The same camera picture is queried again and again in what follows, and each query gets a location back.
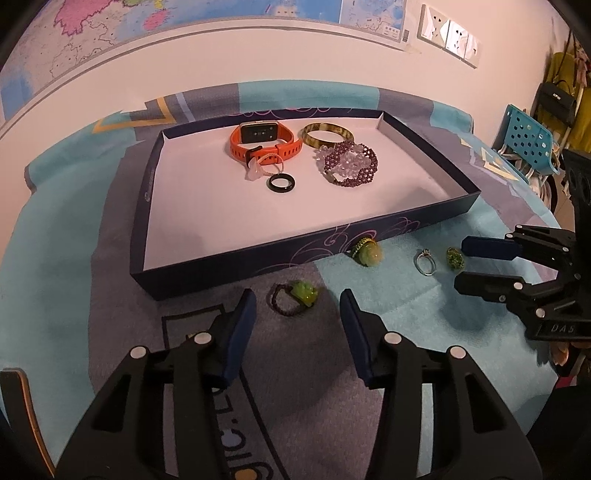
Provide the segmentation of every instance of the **green gemstone ring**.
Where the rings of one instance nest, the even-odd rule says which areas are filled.
[[[448,248],[446,257],[447,264],[452,270],[461,270],[464,268],[464,257],[457,248]]]

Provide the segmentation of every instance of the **watch face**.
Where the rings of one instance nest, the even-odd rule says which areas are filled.
[[[261,143],[277,140],[277,122],[253,122],[240,126],[240,143]]]

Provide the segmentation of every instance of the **green jade ring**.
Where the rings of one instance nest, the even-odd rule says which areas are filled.
[[[287,293],[291,298],[296,300],[299,305],[293,310],[282,309],[277,304],[277,296],[281,291]],[[275,287],[275,291],[271,297],[271,307],[284,317],[293,317],[312,308],[318,299],[318,293],[318,288],[310,282],[303,280],[295,281],[291,285],[279,284]]]

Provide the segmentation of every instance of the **smart watch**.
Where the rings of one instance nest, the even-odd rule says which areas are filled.
[[[241,144],[256,144],[258,142],[273,142],[283,140],[285,143],[279,143],[272,147],[246,148]],[[259,121],[247,122],[238,125],[230,135],[230,152],[232,156],[244,163],[250,159],[259,159],[267,154],[276,154],[284,161],[295,157],[302,147],[302,140],[296,138],[293,132],[280,122]],[[271,165],[278,163],[279,159],[275,156],[269,156],[261,162],[261,165]]]

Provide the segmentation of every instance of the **blue chair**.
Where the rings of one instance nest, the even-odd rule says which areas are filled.
[[[552,164],[552,133],[515,105],[508,105],[503,124],[506,125],[505,142],[499,150],[504,155],[507,148],[519,155],[537,173],[560,173]]]

